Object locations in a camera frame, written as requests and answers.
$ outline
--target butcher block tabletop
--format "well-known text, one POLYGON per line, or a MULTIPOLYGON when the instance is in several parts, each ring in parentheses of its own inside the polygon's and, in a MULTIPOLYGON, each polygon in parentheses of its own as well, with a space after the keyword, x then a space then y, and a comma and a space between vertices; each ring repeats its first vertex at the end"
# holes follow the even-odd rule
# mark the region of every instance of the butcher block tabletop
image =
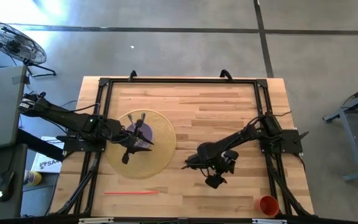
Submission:
MULTIPOLYGON (((95 102, 100 78, 102 77, 84 77, 77 108, 95 102)), ((267 83, 273 113, 283 114, 290 111, 283 79, 268 78, 267 83)), ((101 108, 104 108, 106 89, 102 94, 101 108)), ((262 90, 260 93, 265 111, 262 90)), ((247 142, 234 148, 239 153, 236 169, 234 174, 223 175, 227 184, 221 184, 218 189, 208 187, 204 183, 205 177, 199 170, 181 169, 185 165, 185 159, 196 152, 198 145, 225 138, 242 129, 250 119, 258 115, 253 85, 246 83, 235 85, 115 83, 113 85, 108 118, 119 119, 130 111, 141 109, 158 111, 173 124, 177 136, 173 159, 161 173, 153 177, 128 179, 115 172, 107 160, 106 153, 102 153, 92 217, 265 217, 254 210, 255 199, 270 195, 265 157, 260 152, 258 141, 247 142), (159 191, 159 194, 104 195, 104 192, 150 190, 159 191)), ((92 112, 92 108, 82 111, 82 113, 92 112)), ((294 128, 291 113, 277 119, 283 129, 294 128)), ((83 152, 75 152, 63 161, 51 212, 61 208, 78 186, 83 158, 83 152)), ((301 161, 292 154, 283 154, 282 159, 288 188, 302 206, 313 213, 301 161)), ((82 209, 86 204, 88 187, 84 191, 82 209)), ((280 208, 284 211, 281 191, 278 186, 277 189, 280 208)))

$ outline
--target red stick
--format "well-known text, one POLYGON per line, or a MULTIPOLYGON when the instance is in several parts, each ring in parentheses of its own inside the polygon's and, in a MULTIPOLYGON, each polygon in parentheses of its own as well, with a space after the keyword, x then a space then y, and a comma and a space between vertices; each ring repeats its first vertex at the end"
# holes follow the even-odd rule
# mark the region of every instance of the red stick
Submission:
POLYGON ((142 194, 158 194, 158 191, 145 191, 145 192, 105 192, 105 195, 142 195, 142 194))

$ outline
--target yellow container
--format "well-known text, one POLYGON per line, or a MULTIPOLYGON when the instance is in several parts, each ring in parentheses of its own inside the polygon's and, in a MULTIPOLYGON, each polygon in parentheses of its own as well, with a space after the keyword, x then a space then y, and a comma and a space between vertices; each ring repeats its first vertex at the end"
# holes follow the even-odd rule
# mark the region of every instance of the yellow container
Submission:
POLYGON ((42 180, 42 176, 38 172, 25 170, 23 185, 35 186, 42 180))

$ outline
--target gray concrete floor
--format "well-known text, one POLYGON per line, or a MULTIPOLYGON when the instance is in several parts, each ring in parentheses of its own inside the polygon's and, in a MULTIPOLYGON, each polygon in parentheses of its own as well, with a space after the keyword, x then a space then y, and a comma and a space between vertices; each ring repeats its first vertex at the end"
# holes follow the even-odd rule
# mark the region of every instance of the gray concrete floor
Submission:
MULTIPOLYGON (((0 21, 98 27, 197 27, 256 29, 251 0, 0 0, 0 21)), ((358 1, 260 0, 267 29, 358 30, 358 1)), ((46 91, 62 105, 78 97, 85 75, 266 77, 258 34, 25 31, 46 51, 44 64, 57 77, 32 78, 27 91, 46 91)), ((303 140, 306 175, 317 215, 358 220, 358 181, 342 175, 357 170, 340 123, 322 117, 358 91, 358 36, 268 35, 275 77, 284 78, 303 140)), ((11 59, 0 52, 0 65, 11 59)), ((38 137, 62 132, 41 119, 22 117, 38 137)), ((34 153, 30 152, 30 167, 34 153)), ((53 185, 48 177, 45 185, 53 185)), ((24 193, 22 213, 43 215, 51 188, 24 193), (30 206, 38 200, 40 206, 30 206)))

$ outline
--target red cup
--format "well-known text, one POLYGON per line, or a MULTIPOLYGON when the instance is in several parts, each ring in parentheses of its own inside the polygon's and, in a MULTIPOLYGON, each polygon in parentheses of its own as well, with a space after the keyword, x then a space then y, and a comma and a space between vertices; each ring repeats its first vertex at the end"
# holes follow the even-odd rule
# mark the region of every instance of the red cup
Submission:
POLYGON ((270 217, 277 215, 280 210, 277 200, 269 195, 258 198, 254 203, 254 207, 255 210, 263 212, 270 217))

